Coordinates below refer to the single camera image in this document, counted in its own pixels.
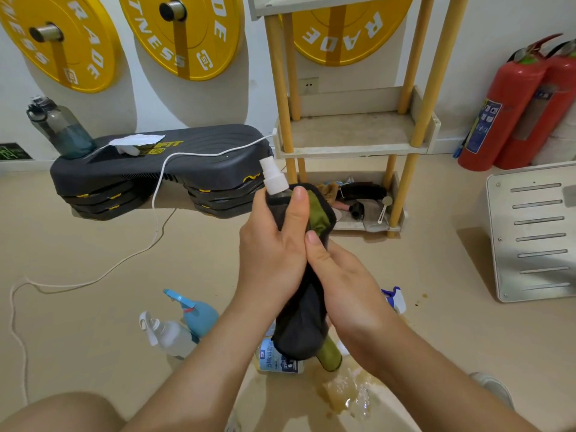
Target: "white paper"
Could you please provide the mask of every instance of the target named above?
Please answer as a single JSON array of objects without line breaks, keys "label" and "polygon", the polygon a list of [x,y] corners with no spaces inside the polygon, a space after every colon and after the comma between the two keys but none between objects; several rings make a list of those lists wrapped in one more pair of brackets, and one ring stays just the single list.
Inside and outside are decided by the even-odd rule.
[{"label": "white paper", "polygon": [[145,146],[148,144],[156,144],[162,141],[166,135],[130,135],[126,137],[119,137],[112,139],[108,145],[111,146]]}]

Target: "power cord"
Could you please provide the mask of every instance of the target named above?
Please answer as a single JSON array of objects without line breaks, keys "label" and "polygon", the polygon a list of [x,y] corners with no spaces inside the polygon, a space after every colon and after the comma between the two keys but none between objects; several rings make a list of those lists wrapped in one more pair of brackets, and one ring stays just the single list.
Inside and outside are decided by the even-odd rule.
[{"label": "power cord", "polygon": [[156,195],[158,195],[158,190],[160,189],[160,185],[162,184],[166,164],[168,163],[168,161],[170,159],[172,159],[175,156],[202,156],[202,157],[222,156],[222,155],[230,153],[230,152],[235,152],[237,150],[242,150],[242,149],[247,149],[248,147],[252,147],[253,145],[258,144],[260,141],[262,141],[264,139],[267,139],[269,137],[273,137],[275,135],[275,133],[276,133],[276,129],[274,129],[272,134],[267,135],[267,136],[263,136],[260,139],[257,139],[256,141],[250,142],[250,144],[242,145],[241,147],[229,148],[228,150],[225,150],[225,151],[220,152],[220,153],[213,153],[212,154],[212,153],[177,152],[177,153],[170,154],[166,159],[164,159],[164,162],[162,164],[162,168],[160,170],[160,177],[158,178],[158,183],[156,184],[154,194],[152,195],[152,212],[154,213],[154,222],[155,222],[155,226],[156,226],[156,232],[154,234],[154,239],[152,239],[152,242],[148,247],[146,247],[142,250],[139,250],[136,253],[132,253],[131,255],[125,257],[120,262],[118,262],[116,265],[114,265],[112,268],[110,268],[108,271],[106,271],[102,276],[98,277],[98,279],[91,280],[90,282],[78,283],[76,285],[46,285],[43,283],[33,282],[32,280],[28,279],[27,277],[24,277],[23,279],[21,279],[20,281],[14,283],[12,285],[12,288],[10,288],[10,310],[11,310],[11,312],[10,312],[10,334],[12,335],[12,338],[14,338],[16,340],[16,342],[18,342],[18,344],[20,345],[20,348],[22,348],[22,388],[21,389],[22,389],[22,397],[24,399],[24,405],[25,406],[27,406],[29,404],[28,386],[27,386],[28,352],[26,350],[26,345],[24,344],[24,341],[16,333],[16,305],[14,303],[14,295],[16,294],[16,291],[18,291],[18,289],[20,289],[20,287],[27,285],[27,284],[30,284],[30,285],[33,285],[36,289],[39,289],[39,288],[66,288],[65,291],[62,291],[63,293],[65,293],[66,291],[76,290],[78,288],[83,288],[85,286],[92,285],[94,283],[101,281],[106,276],[108,276],[114,269],[116,269],[117,267],[122,265],[128,259],[131,259],[132,257],[134,257],[138,254],[142,254],[142,253],[150,250],[153,246],[155,246],[155,244],[160,239],[162,239],[162,236],[164,236],[164,227],[166,226],[166,224],[168,223],[168,220],[172,217],[174,212],[176,212],[176,209],[174,209],[172,211],[172,213],[170,213],[168,218],[166,218],[166,221],[162,224],[162,234],[160,236],[158,236],[158,232],[160,230],[160,224],[158,221],[158,215],[156,213],[155,202],[156,202]]}]

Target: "white shoe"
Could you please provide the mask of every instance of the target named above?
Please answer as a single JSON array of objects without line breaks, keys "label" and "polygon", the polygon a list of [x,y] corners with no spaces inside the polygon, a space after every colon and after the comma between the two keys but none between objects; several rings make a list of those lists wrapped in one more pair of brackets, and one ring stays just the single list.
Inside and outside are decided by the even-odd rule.
[{"label": "white shoe", "polygon": [[478,382],[480,386],[486,388],[498,399],[502,400],[511,410],[515,410],[510,391],[508,391],[508,388],[505,387],[504,384],[498,379],[490,376],[489,374],[479,372],[471,373],[469,376],[472,378],[472,380]]}]

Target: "blue spray bottle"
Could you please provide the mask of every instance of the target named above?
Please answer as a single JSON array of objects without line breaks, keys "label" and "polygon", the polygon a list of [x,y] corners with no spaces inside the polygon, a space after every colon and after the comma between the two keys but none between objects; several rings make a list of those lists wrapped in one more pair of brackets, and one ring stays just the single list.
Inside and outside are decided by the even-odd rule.
[{"label": "blue spray bottle", "polygon": [[193,302],[191,299],[183,297],[177,292],[168,289],[164,290],[164,294],[172,300],[176,300],[180,303],[180,306],[182,306],[182,310],[184,311],[184,321],[192,333],[192,340],[196,343],[199,342],[200,338],[205,337],[214,324],[216,324],[216,320],[218,320],[219,317],[218,311],[208,303]]}]

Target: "finger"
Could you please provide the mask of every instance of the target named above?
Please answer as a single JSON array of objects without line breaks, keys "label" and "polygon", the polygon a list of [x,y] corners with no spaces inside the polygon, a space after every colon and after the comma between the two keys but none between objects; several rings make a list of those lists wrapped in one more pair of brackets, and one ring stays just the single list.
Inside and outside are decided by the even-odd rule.
[{"label": "finger", "polygon": [[331,239],[328,240],[328,253],[332,259],[334,259],[336,265],[344,268],[345,270],[355,271],[358,268],[363,267],[362,262],[360,262],[360,260],[355,255]]},{"label": "finger", "polygon": [[308,263],[312,266],[324,289],[338,284],[342,279],[342,269],[326,251],[316,232],[313,230],[306,232],[304,242]]},{"label": "finger", "polygon": [[291,238],[294,242],[303,242],[304,233],[310,218],[310,202],[308,192],[304,187],[295,187],[286,208],[282,237]]},{"label": "finger", "polygon": [[278,230],[276,221],[266,204],[266,188],[256,191],[252,202],[252,212],[248,222],[254,222],[258,227],[267,230]]}]

